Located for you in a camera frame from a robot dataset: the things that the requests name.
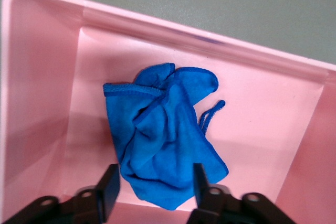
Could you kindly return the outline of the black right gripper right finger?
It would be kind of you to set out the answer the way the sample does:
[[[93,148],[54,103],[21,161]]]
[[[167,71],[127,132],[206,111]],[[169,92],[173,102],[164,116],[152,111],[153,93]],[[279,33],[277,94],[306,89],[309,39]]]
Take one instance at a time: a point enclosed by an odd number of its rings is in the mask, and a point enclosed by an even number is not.
[[[210,184],[203,164],[193,164],[195,208],[187,224],[236,224],[234,198],[227,187]]]

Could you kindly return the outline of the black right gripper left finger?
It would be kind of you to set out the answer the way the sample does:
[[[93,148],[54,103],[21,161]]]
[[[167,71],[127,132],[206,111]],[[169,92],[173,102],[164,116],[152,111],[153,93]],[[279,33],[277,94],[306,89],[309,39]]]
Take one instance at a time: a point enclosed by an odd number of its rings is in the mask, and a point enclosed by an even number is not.
[[[104,224],[120,191],[118,164],[111,164],[93,187],[83,188],[61,204],[65,216],[60,224]]]

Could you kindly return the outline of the blue microfibre cloth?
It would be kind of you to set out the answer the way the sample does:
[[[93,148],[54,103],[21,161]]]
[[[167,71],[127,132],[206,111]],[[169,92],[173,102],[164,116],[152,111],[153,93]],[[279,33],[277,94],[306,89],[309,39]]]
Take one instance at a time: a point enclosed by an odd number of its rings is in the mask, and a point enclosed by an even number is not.
[[[133,83],[103,85],[120,173],[140,200],[175,210],[194,196],[195,163],[204,166],[211,183],[228,175],[206,138],[225,101],[201,116],[194,109],[218,86],[211,71],[173,63],[148,67]]]

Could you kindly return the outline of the pink plastic bin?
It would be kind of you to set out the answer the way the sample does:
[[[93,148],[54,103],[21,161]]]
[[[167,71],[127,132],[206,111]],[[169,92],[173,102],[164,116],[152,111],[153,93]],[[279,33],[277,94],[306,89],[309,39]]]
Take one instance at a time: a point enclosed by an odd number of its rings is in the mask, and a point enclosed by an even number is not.
[[[336,66],[88,0],[2,0],[0,222],[68,199],[117,161],[103,84],[172,62],[215,73],[207,138],[235,197],[336,224]]]

